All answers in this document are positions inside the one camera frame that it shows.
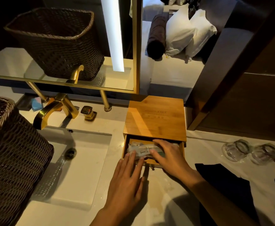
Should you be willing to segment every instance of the gold metal leg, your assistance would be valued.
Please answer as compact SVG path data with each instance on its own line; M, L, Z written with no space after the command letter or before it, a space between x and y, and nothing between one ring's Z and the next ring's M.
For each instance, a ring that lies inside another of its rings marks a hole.
M35 91L35 93L41 98L43 103L47 103L49 101L49 98L44 96L42 94L42 92L40 91L40 89L37 87L37 85L33 82L26 82L31 88L32 90Z
M109 112L111 110L111 105L108 103L107 97L106 97L106 93L104 90L100 90L100 94L104 103L104 110L106 112Z

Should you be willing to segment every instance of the box lid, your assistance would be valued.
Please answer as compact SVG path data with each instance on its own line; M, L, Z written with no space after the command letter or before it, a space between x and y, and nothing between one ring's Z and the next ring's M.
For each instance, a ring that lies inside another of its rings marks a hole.
M147 96L139 102L130 101L124 134L186 142L183 100Z

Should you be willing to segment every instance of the glass cup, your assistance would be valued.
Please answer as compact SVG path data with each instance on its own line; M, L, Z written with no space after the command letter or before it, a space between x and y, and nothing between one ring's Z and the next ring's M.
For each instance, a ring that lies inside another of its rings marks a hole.
M267 143L255 146L249 158L257 165L266 165L275 159L275 145Z
M230 161L238 162L252 151L251 145L245 140L226 143L222 146L223 155Z

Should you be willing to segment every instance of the gold faucet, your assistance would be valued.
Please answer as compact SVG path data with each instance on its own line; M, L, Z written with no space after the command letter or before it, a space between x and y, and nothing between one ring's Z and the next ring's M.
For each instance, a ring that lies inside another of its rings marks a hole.
M67 80L67 83L77 84L80 71L84 70L83 65L79 65L72 72L71 78ZM47 106L45 106L39 113L36 115L33 126L36 129L42 130L47 126L47 120L49 116L56 111L57 109L63 109L65 115L68 118L76 118L79 114L79 111L71 103L66 93L58 93L54 98L54 101Z

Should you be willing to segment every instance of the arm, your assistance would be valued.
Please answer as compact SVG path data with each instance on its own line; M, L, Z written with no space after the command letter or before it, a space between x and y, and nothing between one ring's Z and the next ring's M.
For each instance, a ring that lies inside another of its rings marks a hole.
M135 152L120 159L109 184L104 208L99 210L90 226L117 226L140 201L144 177L140 178L144 159L140 159L134 172Z
M153 141L162 146L166 157L151 150L152 156L165 171L180 179L195 194L218 226L257 225L245 212L205 181L198 171L193 170L177 146L165 140Z

